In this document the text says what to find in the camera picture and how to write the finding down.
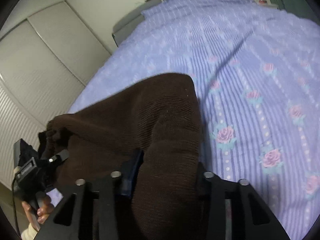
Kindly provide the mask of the person's left hand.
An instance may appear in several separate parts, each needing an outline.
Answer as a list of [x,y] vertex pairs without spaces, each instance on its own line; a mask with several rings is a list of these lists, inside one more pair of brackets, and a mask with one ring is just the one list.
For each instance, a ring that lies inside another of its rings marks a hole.
[[44,224],[44,222],[47,220],[47,218],[54,209],[52,200],[48,195],[46,195],[41,200],[41,203],[41,207],[35,212],[30,204],[28,204],[25,201],[22,201],[22,207],[25,211],[25,215],[33,229],[35,229],[36,231],[40,230],[40,225]]

